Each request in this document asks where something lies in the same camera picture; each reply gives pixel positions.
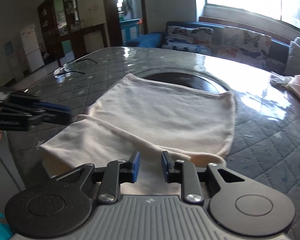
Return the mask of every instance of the doorway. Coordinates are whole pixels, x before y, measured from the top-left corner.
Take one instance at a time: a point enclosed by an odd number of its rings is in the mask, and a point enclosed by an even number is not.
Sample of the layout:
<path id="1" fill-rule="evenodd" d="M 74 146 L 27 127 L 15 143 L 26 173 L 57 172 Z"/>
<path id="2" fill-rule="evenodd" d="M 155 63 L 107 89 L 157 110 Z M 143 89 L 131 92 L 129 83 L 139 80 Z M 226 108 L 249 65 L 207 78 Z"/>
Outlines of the doorway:
<path id="1" fill-rule="evenodd" d="M 111 46 L 147 34 L 144 0 L 104 0 Z"/>

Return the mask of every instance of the window frame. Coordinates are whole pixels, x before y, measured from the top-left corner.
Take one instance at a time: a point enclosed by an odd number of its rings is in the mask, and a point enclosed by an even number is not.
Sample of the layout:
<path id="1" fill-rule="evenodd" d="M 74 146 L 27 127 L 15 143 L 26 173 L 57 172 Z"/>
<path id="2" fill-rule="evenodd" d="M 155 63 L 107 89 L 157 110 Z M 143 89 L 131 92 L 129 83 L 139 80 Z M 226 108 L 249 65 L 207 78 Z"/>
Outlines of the window frame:
<path id="1" fill-rule="evenodd" d="M 212 4 L 212 3 L 208 3 L 208 0 L 205 0 L 204 6 L 219 7 L 219 8 L 232 9 L 232 10 L 235 10 L 235 11 L 241 11 L 241 12 L 250 13 L 250 14 L 253 14 L 253 15 L 256 15 L 256 16 L 260 16 L 260 17 L 267 18 L 267 19 L 273 20 L 275 22 L 281 23 L 283 25 L 286 25 L 287 27 L 290 27 L 290 28 L 292 28 L 292 29 L 300 32 L 300 28 L 295 27 L 294 25 L 292 25 L 290 23 L 284 22 L 282 20 L 273 19 L 273 18 L 268 17 L 268 16 L 263 15 L 263 14 L 258 14 L 258 13 L 255 13 L 255 12 L 250 12 L 250 11 L 247 11 L 245 9 L 240 9 L 240 8 L 230 7 L 230 6 L 224 6 L 224 5 L 218 5 L 218 4 Z"/>

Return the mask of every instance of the refrigerator door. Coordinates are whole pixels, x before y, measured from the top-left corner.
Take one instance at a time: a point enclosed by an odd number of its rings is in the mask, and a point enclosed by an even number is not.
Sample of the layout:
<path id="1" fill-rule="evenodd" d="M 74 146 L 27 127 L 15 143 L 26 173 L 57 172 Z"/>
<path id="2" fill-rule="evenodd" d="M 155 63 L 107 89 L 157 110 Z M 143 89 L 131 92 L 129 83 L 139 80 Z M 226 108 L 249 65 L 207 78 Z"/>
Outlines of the refrigerator door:
<path id="1" fill-rule="evenodd" d="M 25 49 L 26 55 L 39 49 L 39 43 L 37 35 L 34 31 L 34 26 L 31 26 L 20 32 L 23 48 Z"/>
<path id="2" fill-rule="evenodd" d="M 28 62 L 29 62 L 29 71 L 32 73 L 36 71 L 38 68 L 44 65 L 41 51 L 37 49 L 36 51 L 27 55 Z"/>

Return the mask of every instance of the sofa backrest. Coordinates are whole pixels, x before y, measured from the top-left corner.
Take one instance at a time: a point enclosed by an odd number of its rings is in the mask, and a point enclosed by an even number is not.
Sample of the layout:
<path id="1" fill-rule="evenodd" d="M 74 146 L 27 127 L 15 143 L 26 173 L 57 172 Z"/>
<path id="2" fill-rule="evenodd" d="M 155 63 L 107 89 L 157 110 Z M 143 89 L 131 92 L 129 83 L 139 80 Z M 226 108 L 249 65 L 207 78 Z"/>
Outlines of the sofa backrest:
<path id="1" fill-rule="evenodd" d="M 216 47 L 221 45 L 223 36 L 223 25 L 210 24 L 210 23 L 199 23 L 199 22 L 167 22 L 166 26 L 180 26 L 185 28 L 211 28 L 213 29 L 212 36 L 212 47 L 211 53 L 217 54 Z M 276 61 L 287 63 L 288 60 L 289 46 L 280 41 L 272 39 L 272 44 L 270 46 L 268 58 L 274 59 Z"/>

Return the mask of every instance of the sofa armrest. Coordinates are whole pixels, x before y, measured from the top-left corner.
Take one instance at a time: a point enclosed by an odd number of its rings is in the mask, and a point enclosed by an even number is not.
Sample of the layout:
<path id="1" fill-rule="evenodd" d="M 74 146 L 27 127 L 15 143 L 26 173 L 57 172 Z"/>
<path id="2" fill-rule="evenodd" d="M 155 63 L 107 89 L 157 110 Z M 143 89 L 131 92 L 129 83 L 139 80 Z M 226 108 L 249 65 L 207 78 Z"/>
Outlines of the sofa armrest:
<path id="1" fill-rule="evenodd" d="M 144 47 L 144 48 L 161 48 L 163 44 L 164 33 L 153 32 L 141 35 L 135 39 L 123 44 L 125 47 Z"/>

